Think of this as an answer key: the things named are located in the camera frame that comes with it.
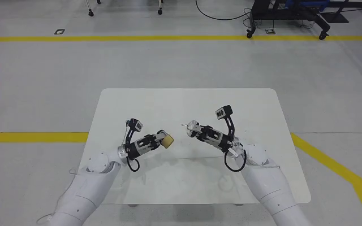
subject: yellow floor line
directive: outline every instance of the yellow floor line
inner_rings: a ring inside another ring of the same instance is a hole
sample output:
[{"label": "yellow floor line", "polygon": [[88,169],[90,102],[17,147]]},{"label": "yellow floor line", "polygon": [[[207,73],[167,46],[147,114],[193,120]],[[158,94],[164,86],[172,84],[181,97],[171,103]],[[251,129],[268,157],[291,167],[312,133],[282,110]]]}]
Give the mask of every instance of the yellow floor line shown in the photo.
[{"label": "yellow floor line", "polygon": [[[317,36],[29,36],[0,37],[0,42],[88,42],[88,41],[176,41],[176,40],[258,40],[319,41]],[[324,41],[362,41],[362,36],[329,36]]]},{"label": "yellow floor line", "polygon": [[[315,160],[347,180],[354,187],[360,202],[362,203],[362,178],[351,170],[341,165],[328,155],[316,149],[297,135],[291,133],[296,147],[306,152]],[[0,133],[0,143],[85,143],[88,138],[86,132],[70,133]]]},{"label": "yellow floor line", "polygon": [[88,133],[0,133],[0,143],[85,143]]},{"label": "yellow floor line", "polygon": [[322,163],[325,167],[329,168],[345,180],[347,180],[349,183],[352,184],[354,187],[360,202],[362,203],[362,178],[359,177],[357,174],[350,171],[345,166],[341,165],[328,155],[324,154],[323,152],[319,151],[309,143],[302,140],[297,135],[291,133],[291,137],[293,140],[293,143],[296,147],[298,147],[300,150],[304,151],[308,155],[310,155],[315,160]]}]

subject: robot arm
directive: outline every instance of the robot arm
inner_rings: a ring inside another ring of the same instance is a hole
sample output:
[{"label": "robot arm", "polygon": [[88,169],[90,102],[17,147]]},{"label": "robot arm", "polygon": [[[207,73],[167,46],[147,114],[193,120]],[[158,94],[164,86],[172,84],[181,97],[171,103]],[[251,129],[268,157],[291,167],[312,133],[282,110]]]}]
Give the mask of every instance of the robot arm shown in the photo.
[{"label": "robot arm", "polygon": [[[89,159],[88,166],[82,168],[74,177],[70,187],[62,195],[55,213],[51,215],[48,226],[81,226],[100,206],[110,190],[121,168],[127,165],[131,171],[139,169],[137,157],[158,148],[166,149],[173,143],[173,138],[165,131],[130,143],[134,132],[140,132],[142,124],[131,119],[127,121],[130,130],[126,143],[111,152],[100,152]],[[130,161],[137,161],[138,168],[132,169]]]},{"label": "robot arm", "polygon": [[[197,121],[185,125],[187,134],[224,152],[226,167],[233,172],[242,172],[251,192],[269,211],[277,226],[310,226],[311,223],[294,200],[285,175],[266,150],[260,145],[243,146],[234,136],[231,114],[230,105],[216,111],[218,119],[226,120],[228,135],[208,125],[202,126]],[[227,157],[233,158],[240,168],[231,169],[227,165]]]}]

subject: white table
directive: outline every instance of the white table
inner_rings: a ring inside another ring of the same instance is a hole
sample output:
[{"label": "white table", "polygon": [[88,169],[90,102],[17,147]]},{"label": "white table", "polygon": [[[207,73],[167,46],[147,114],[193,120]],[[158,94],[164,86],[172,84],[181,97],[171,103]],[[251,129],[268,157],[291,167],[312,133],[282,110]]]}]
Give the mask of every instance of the white table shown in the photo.
[{"label": "white table", "polygon": [[[80,168],[99,151],[115,150],[123,140],[125,121],[144,127],[132,141],[160,129],[175,142],[138,158],[141,168],[126,167],[103,203],[211,204],[258,203],[241,173],[229,171],[220,150],[189,138],[181,123],[197,120],[227,133],[215,110],[231,105],[235,135],[245,144],[263,144],[281,166],[297,202],[311,194],[305,182],[278,97],[272,89],[105,89],[101,93]],[[231,159],[230,165],[236,168]]]}]

